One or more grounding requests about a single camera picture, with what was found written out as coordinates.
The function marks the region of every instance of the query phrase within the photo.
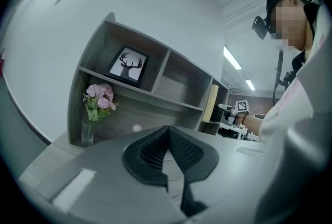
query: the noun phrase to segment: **deer silhouette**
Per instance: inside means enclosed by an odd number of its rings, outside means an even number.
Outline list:
[[[127,61],[124,61],[123,59],[127,57],[128,52],[124,52],[120,57],[119,60],[121,61],[121,66],[123,67],[120,76],[132,81],[137,81],[137,79],[133,79],[129,76],[129,70],[132,68],[141,68],[142,67],[142,59],[139,58],[139,63],[137,66],[133,66],[133,62],[131,62],[131,65],[127,65]]]

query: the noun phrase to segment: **white wall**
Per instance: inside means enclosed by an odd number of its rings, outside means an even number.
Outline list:
[[[46,137],[66,131],[80,56],[110,12],[220,79],[223,13],[214,0],[23,0],[8,27],[5,75],[23,113]]]

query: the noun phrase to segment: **hand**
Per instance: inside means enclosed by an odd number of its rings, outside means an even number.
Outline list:
[[[242,124],[242,121],[243,121],[243,117],[245,116],[245,114],[243,113],[239,113],[237,114],[237,123],[238,124]]]

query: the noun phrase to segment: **gray shelving unit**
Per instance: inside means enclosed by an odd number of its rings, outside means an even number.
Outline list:
[[[103,75],[123,45],[149,56],[140,88]],[[117,23],[110,13],[92,35],[75,72],[68,106],[71,144],[80,145],[82,94],[89,85],[103,82],[111,84],[119,106],[96,126],[96,141],[131,134],[135,124],[143,129],[180,125],[211,134],[217,125],[201,122],[211,84],[219,85],[218,102],[228,96],[228,88],[210,74],[168,46]]]

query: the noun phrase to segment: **white ball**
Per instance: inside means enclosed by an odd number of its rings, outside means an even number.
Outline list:
[[[142,130],[142,126],[140,126],[139,124],[135,124],[133,126],[133,130],[134,132],[139,132],[140,130]]]

